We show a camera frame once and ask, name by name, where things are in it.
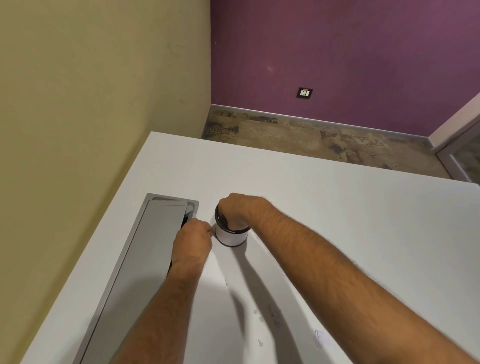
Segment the person's left hand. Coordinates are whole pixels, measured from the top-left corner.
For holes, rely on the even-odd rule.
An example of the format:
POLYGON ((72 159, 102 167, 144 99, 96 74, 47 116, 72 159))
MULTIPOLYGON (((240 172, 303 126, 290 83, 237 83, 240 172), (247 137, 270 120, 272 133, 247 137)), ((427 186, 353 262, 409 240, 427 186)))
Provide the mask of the person's left hand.
POLYGON ((173 242, 172 269, 200 274, 212 249, 211 240, 192 240, 186 234, 186 223, 177 232, 173 242))

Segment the person's right forearm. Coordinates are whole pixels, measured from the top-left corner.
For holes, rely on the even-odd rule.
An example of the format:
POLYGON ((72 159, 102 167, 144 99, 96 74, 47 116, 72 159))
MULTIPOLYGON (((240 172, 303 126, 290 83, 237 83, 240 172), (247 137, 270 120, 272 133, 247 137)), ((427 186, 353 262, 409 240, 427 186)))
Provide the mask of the person's right forearm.
POLYGON ((255 198, 245 221, 354 364, 480 364, 336 246, 255 198))

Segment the person's right hand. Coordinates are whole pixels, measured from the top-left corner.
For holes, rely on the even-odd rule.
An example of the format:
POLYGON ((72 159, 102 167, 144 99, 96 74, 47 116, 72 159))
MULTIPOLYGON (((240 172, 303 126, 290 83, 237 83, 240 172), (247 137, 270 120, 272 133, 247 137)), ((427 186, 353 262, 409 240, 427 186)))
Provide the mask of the person's right hand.
POLYGON ((260 196, 231 193, 219 200, 218 213, 232 231, 239 231, 251 226, 256 211, 269 201, 260 196))

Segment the white roll of tape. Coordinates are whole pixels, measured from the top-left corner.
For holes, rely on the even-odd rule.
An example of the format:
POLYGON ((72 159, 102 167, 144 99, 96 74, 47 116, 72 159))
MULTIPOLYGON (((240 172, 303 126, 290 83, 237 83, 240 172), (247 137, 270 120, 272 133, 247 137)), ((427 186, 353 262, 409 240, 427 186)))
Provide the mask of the white roll of tape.
POLYGON ((237 247, 247 240, 251 228, 230 230, 226 218, 219 213, 219 205, 215 207, 214 219, 213 232, 220 244, 227 247, 237 247))

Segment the person's left forearm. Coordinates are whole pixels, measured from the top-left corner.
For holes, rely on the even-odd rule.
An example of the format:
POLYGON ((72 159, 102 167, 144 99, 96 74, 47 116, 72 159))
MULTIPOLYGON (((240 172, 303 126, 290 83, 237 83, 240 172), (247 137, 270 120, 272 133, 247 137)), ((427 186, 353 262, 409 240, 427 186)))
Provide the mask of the person's left forearm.
POLYGON ((205 259, 176 260, 109 364, 183 364, 189 321, 205 259))

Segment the glass door with white frame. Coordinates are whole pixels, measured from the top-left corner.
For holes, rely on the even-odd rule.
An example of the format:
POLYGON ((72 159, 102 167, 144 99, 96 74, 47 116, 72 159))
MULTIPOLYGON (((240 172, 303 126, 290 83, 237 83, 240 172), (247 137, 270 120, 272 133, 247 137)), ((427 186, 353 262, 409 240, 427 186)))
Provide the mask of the glass door with white frame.
POLYGON ((480 186, 480 92, 428 139, 452 179, 480 186))

